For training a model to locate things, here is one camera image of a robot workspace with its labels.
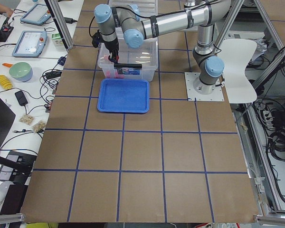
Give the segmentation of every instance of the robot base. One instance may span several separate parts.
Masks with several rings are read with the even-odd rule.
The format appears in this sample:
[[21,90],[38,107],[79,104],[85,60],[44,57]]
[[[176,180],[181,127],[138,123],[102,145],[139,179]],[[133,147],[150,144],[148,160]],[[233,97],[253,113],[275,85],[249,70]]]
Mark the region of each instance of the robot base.
[[185,72],[185,80],[187,87],[187,96],[189,101],[224,101],[222,88],[220,86],[215,87],[214,91],[209,95],[203,95],[197,92],[193,87],[194,80],[200,76],[197,72]]

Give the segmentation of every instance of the bowl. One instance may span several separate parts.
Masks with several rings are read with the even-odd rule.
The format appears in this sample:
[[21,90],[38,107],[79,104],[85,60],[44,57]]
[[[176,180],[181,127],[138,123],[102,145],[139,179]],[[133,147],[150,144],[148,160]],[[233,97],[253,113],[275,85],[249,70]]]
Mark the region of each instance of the bowl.
[[15,63],[10,69],[9,74],[21,82],[29,81],[33,76],[33,70],[30,64],[26,62]]

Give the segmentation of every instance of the blue tray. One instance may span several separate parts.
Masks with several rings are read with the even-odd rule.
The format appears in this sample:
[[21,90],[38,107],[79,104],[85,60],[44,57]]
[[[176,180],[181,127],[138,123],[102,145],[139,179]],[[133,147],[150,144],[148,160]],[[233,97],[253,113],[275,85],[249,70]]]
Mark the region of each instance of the blue tray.
[[145,80],[102,80],[97,109],[112,113],[146,113],[149,111],[149,82]]

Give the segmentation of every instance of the blue framed tablet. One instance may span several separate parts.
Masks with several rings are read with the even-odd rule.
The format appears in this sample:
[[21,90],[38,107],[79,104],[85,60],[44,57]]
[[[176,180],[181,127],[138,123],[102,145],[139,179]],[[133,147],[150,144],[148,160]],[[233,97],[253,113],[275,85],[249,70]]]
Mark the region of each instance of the blue framed tablet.
[[20,21],[33,25],[43,25],[50,17],[51,14],[46,5],[36,4],[20,18]]
[[37,58],[47,41],[46,31],[23,31],[13,50],[14,57]]

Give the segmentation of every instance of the blue joint cap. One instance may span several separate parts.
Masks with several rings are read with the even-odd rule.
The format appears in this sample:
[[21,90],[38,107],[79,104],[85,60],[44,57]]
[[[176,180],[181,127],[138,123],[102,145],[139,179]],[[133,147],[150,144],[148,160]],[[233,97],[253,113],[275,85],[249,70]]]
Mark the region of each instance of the blue joint cap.
[[211,77],[219,77],[222,75],[225,68],[223,60],[217,56],[207,58],[205,63],[206,72]]
[[112,14],[111,7],[107,4],[100,4],[95,7],[94,15],[97,23],[102,24],[110,19]]
[[[128,4],[128,6],[130,6],[136,14],[139,14],[139,9],[136,4]],[[136,15],[136,20],[137,21],[140,20],[140,17],[138,17],[137,15]]]
[[143,44],[143,35],[136,29],[128,29],[123,33],[123,38],[131,48],[139,48]]

